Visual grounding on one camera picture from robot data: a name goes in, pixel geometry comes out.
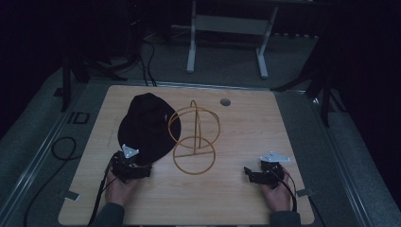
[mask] desk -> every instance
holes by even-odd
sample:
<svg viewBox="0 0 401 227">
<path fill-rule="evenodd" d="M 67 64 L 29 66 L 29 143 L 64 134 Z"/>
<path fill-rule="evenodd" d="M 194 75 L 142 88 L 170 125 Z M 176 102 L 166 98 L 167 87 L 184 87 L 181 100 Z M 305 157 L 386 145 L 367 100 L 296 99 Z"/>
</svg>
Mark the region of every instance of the desk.
<svg viewBox="0 0 401 227">
<path fill-rule="evenodd" d="M 195 89 L 168 87 L 110 87 L 88 144 L 84 150 L 70 191 L 80 194 L 77 201 L 65 200 L 59 222 L 63 225 L 87 224 L 104 169 L 113 153 L 120 149 L 117 131 L 134 96 L 151 92 L 176 111 L 195 100 L 199 107 L 218 115 L 221 132 L 213 144 L 215 164 L 201 175 L 188 175 L 175 165 L 172 152 L 154 163 L 150 178 L 143 179 L 124 222 L 132 225 L 256 225 L 269 223 L 260 188 L 249 183 L 246 166 L 260 171 L 259 156 L 275 151 L 291 159 L 283 166 L 298 189 L 304 188 L 296 159 L 278 109 L 275 96 L 268 91 Z M 223 106 L 223 98 L 231 100 Z M 193 135 L 182 119 L 182 136 Z M 298 198 L 303 224 L 314 220 L 307 197 Z M 100 207 L 105 204 L 104 198 Z"/>
<path fill-rule="evenodd" d="M 254 20 L 244 18 L 228 18 L 210 15 L 197 14 L 197 1 L 192 1 L 192 19 L 191 19 L 191 44 L 189 46 L 188 61 L 186 71 L 193 73 L 195 68 L 195 55 L 196 55 L 196 31 L 208 30 L 219 32 L 232 32 L 240 34 L 251 34 L 263 36 L 260 47 L 256 48 L 256 57 L 259 65 L 260 77 L 266 79 L 268 77 L 268 70 L 266 67 L 265 53 L 266 45 L 270 37 L 271 29 L 277 15 L 278 7 L 274 7 L 269 20 Z"/>
</svg>

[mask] black cable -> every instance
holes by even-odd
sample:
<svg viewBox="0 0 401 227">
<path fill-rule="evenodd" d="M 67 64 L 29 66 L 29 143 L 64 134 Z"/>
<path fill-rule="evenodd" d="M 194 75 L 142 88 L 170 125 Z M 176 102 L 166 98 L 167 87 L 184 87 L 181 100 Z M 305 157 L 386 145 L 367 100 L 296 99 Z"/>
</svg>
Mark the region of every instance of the black cable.
<svg viewBox="0 0 401 227">
<path fill-rule="evenodd" d="M 148 41 L 145 41 L 145 40 L 144 40 L 143 42 L 144 42 L 145 44 L 150 45 L 150 47 L 152 48 L 152 51 L 151 51 L 151 54 L 150 54 L 150 57 L 149 57 L 149 61 L 148 61 L 148 67 L 147 67 L 147 69 L 148 69 L 148 75 L 149 75 L 149 77 L 150 77 L 150 80 L 152 81 L 153 86 L 154 86 L 154 87 L 157 87 L 156 81 L 154 80 L 153 75 L 150 73 L 150 63 L 151 63 L 151 60 L 153 59 L 153 55 L 154 55 L 154 45 L 151 44 L 151 43 L 148 42 Z"/>
<path fill-rule="evenodd" d="M 307 198 L 309 199 L 310 204 L 312 204 L 313 208 L 315 209 L 316 214 L 318 215 L 319 219 L 321 220 L 323 227 L 325 227 L 326 225 L 325 225 L 325 223 L 323 221 L 322 215 L 319 212 L 318 207 L 316 206 L 315 202 L 310 198 L 310 196 L 308 196 Z"/>
<path fill-rule="evenodd" d="M 56 152 L 55 152 L 55 150 L 54 150 L 54 147 L 56 146 L 56 144 L 59 143 L 61 140 L 64 140 L 64 139 L 69 139 L 69 140 L 71 140 L 71 141 L 73 142 L 73 148 L 71 149 L 71 152 L 70 152 L 70 154 L 68 155 L 67 158 L 61 158 L 60 156 L 56 155 Z M 64 162 L 63 162 L 63 164 L 56 170 L 56 172 L 54 172 L 53 175 L 42 185 L 42 187 L 41 187 L 41 188 L 39 189 L 39 191 L 35 194 L 35 196 L 33 197 L 33 199 L 29 202 L 29 205 L 27 206 L 26 211 L 25 211 L 25 213 L 24 213 L 24 226 L 25 226 L 25 227 L 27 227 L 27 217 L 28 217 L 30 208 L 31 208 L 32 205 L 33 205 L 33 202 L 38 198 L 38 196 L 41 194 L 41 192 L 44 190 L 44 188 L 47 186 L 47 184 L 50 183 L 50 182 L 54 179 L 54 177 L 56 177 L 56 175 L 64 168 L 64 166 L 65 166 L 69 161 L 76 160 L 76 159 L 78 159 L 78 158 L 81 157 L 81 155 L 76 156 L 76 157 L 73 157 L 73 154 L 75 153 L 76 149 L 77 149 L 77 142 L 75 141 L 74 138 L 69 137 L 69 136 L 61 137 L 61 138 L 57 139 L 57 140 L 53 143 L 53 145 L 52 145 L 52 147 L 51 147 L 51 151 L 52 151 L 53 155 L 54 155 L 57 159 L 62 160 L 62 161 L 64 161 Z"/>
<path fill-rule="evenodd" d="M 280 183 L 283 184 L 283 186 L 288 190 L 289 195 L 292 197 L 292 211 L 293 212 L 297 212 L 297 198 L 295 197 L 294 193 L 292 193 L 291 188 L 289 188 L 288 184 L 286 184 L 271 168 L 270 168 L 270 172 L 277 178 L 277 180 L 280 181 Z"/>
<path fill-rule="evenodd" d="M 109 173 L 110 167 L 112 166 L 112 159 L 110 160 L 110 162 L 107 164 L 107 167 L 104 171 L 104 177 L 103 180 L 100 182 L 100 187 L 97 191 L 97 196 L 96 196 L 96 201 L 95 201 L 95 206 L 94 206 L 94 210 L 92 211 L 92 215 L 91 218 L 89 220 L 88 226 L 90 226 L 92 224 L 92 222 L 94 222 L 96 214 L 97 214 L 97 209 L 98 206 L 100 204 L 100 199 L 101 199 L 101 195 L 103 193 L 103 191 L 105 190 L 105 186 L 104 184 L 106 183 L 106 179 L 107 179 L 107 174 Z"/>
</svg>

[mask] wooden table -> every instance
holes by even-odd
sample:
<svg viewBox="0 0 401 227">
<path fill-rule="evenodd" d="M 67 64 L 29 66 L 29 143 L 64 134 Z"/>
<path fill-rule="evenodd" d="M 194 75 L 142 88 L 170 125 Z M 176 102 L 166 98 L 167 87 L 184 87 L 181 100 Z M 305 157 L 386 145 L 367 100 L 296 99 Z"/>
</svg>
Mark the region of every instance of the wooden table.
<svg viewBox="0 0 401 227">
<path fill-rule="evenodd" d="M 79 193 L 77 201 L 65 200 L 59 221 L 64 225 L 87 224 L 104 170 L 113 153 L 120 149 L 117 131 L 134 96 L 153 93 L 176 111 L 195 100 L 199 107 L 218 115 L 221 132 L 213 144 L 216 161 L 201 175 L 181 172 L 172 152 L 153 165 L 150 178 L 140 186 L 126 208 L 124 222 L 132 225 L 256 225 L 267 224 L 270 210 L 260 188 L 249 183 L 246 166 L 260 171 L 259 156 L 275 151 L 291 159 L 283 166 L 290 172 L 297 189 L 304 184 L 286 128 L 273 93 L 268 91 L 110 87 L 90 135 L 70 191 Z M 220 101 L 228 98 L 230 106 Z M 193 120 L 182 118 L 182 138 L 194 133 Z M 203 136 L 214 137 L 217 124 L 205 122 Z M 208 161 L 197 159 L 200 165 Z M 314 220 L 307 197 L 298 198 L 303 224 Z M 100 208 L 105 204 L 104 197 Z"/>
</svg>

